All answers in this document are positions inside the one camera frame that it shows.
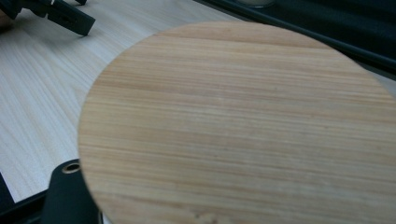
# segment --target black metal frame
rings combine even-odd
[[[194,0],[243,20],[311,36],[396,80],[396,1],[276,0],[249,7],[236,0]]]
[[[20,224],[38,224],[47,191],[44,190],[23,201],[15,203],[8,210],[0,213],[1,223],[20,223]]]

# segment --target black clamp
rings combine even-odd
[[[76,0],[85,5],[87,0]],[[70,6],[63,0],[0,0],[2,9],[12,20],[23,8],[32,10],[37,16],[53,21],[79,35],[87,35],[95,19]]]

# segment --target round wooden board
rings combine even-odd
[[[151,36],[95,81],[82,171],[118,223],[395,223],[396,104],[306,36],[205,22]]]

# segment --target wood grain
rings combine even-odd
[[[161,30],[237,20],[191,0],[89,0],[78,9],[96,18],[85,37],[29,10],[0,32],[0,172],[16,202],[78,157],[81,106],[116,56]]]
[[[372,76],[315,40],[206,22],[113,61],[78,145],[114,223],[394,223],[395,115]]]

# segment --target wooden tabletop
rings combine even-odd
[[[247,22],[153,35],[94,82],[78,145],[114,223],[394,223],[396,103],[308,37]]]
[[[82,104],[121,52],[186,23],[238,21],[192,0],[88,0],[78,10],[96,18],[88,36],[30,10],[0,31],[0,172],[15,202],[45,190],[55,167],[78,158]]]

